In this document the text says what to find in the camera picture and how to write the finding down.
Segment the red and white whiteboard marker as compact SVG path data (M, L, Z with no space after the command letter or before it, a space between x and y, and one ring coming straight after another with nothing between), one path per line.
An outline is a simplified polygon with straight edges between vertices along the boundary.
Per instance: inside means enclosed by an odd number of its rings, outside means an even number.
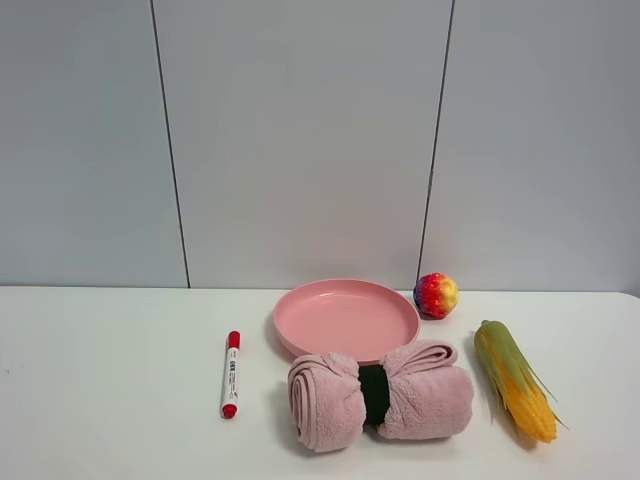
M241 334L231 331L227 336L224 376L221 396L221 416L225 420L235 417L238 411L238 359Z

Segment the pink round plate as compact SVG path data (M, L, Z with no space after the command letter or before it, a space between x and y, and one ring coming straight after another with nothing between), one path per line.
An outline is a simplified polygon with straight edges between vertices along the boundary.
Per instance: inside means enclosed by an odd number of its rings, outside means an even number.
M413 342L421 319L403 295L356 279L311 282L286 293L272 313L276 335L292 355L339 353L375 364Z

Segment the rainbow coloured foam ball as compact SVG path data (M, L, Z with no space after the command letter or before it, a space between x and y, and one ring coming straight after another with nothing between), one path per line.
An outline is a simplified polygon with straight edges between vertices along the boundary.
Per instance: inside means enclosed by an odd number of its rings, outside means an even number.
M457 306L458 286L450 276L433 272L418 279L413 289L413 300L421 315L441 320Z

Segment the black band around towel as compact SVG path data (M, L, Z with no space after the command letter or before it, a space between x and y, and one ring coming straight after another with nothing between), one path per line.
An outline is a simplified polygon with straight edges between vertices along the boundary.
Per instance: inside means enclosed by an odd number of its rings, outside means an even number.
M391 404L387 373L382 365L361 365L358 379L366 410L364 425L378 427Z

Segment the rolled pink towel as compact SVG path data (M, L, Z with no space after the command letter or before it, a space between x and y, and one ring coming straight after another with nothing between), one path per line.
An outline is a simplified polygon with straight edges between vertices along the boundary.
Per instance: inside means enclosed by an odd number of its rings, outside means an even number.
M371 364L384 367L390 389L390 408L378 427L364 425L360 364L337 353L297 358L288 373L288 398L299 442L328 453L351 446L367 427L385 439L407 441L463 432L472 418L474 387L457 358L449 343L419 340Z

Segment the toy corn cob with husk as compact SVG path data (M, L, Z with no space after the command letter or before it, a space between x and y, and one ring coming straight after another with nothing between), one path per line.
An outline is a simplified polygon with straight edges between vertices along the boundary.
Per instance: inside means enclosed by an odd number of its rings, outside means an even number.
M557 439L563 425L551 408L551 394L530 366L509 329L499 321L483 320L474 334L474 349L498 401L515 426L542 443Z

